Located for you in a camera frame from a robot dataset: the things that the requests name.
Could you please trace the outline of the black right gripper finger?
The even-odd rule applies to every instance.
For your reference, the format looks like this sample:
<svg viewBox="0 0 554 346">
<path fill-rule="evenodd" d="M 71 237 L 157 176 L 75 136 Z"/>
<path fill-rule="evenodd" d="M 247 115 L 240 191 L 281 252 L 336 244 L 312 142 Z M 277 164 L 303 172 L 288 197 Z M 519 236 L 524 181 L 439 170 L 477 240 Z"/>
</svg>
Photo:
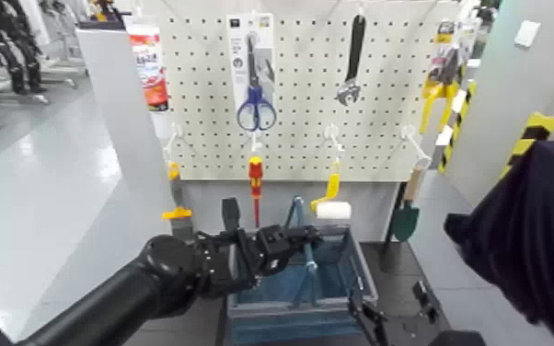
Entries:
<svg viewBox="0 0 554 346">
<path fill-rule="evenodd" d="M 427 317 L 430 322 L 436 322 L 438 319 L 436 299 L 426 283 L 424 281 L 417 281 L 412 286 L 412 292 L 420 305 L 419 315 Z"/>
<path fill-rule="evenodd" d="M 361 290 L 353 288 L 349 291 L 347 307 L 370 345 L 388 346 L 385 328 L 387 319 L 364 301 Z"/>
</svg>

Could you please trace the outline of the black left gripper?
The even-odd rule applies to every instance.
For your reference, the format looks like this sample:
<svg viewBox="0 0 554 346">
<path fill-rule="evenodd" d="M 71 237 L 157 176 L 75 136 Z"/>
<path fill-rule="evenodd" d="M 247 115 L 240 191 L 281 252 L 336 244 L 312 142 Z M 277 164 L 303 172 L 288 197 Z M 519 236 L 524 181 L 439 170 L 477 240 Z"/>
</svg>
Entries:
<svg viewBox="0 0 554 346">
<path fill-rule="evenodd" d="M 322 235 L 312 225 L 286 228 L 270 225 L 259 228 L 253 235 L 245 232 L 239 237 L 237 252 L 242 262 L 238 278 L 248 288 L 262 277 L 272 276 L 284 270 L 290 258 L 303 248 L 307 257 L 314 256 L 311 243 L 321 242 Z"/>
</svg>

